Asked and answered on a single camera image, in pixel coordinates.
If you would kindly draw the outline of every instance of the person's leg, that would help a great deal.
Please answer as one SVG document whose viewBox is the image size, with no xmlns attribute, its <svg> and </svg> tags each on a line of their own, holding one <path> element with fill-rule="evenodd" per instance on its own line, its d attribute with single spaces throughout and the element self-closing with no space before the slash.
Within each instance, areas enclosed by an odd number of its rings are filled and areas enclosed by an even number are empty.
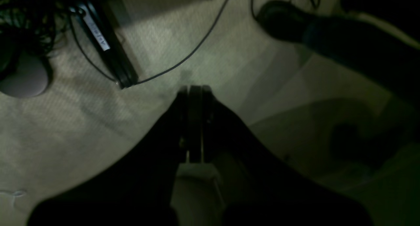
<svg viewBox="0 0 420 226">
<path fill-rule="evenodd" d="M 302 42 L 315 52 L 362 73 L 420 109 L 420 51 L 368 23 L 317 17 L 291 4 L 268 2 L 258 14 L 274 38 Z"/>
</svg>

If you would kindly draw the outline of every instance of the white label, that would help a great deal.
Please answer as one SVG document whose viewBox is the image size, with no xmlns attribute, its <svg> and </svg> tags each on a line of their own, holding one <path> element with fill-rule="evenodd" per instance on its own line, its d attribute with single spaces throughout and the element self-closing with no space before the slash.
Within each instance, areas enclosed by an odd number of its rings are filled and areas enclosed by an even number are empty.
<svg viewBox="0 0 420 226">
<path fill-rule="evenodd" d="M 104 36 L 102 35 L 96 23 L 93 21 L 93 18 L 90 16 L 89 12 L 87 10 L 85 10 L 85 12 L 86 15 L 84 16 L 83 20 L 84 22 L 86 22 L 87 27 L 89 27 L 96 41 L 99 43 L 99 45 L 104 51 L 110 49 L 111 47 L 109 47 L 108 42 L 105 40 Z"/>
</svg>

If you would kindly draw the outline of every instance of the gray round object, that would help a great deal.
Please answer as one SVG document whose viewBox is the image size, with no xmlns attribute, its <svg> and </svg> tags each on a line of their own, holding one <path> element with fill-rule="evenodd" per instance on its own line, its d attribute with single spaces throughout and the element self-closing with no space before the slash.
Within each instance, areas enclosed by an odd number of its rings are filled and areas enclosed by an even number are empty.
<svg viewBox="0 0 420 226">
<path fill-rule="evenodd" d="M 48 60 L 22 52 L 16 71 L 0 81 L 0 92 L 16 98 L 33 97 L 44 92 L 50 81 Z"/>
</svg>

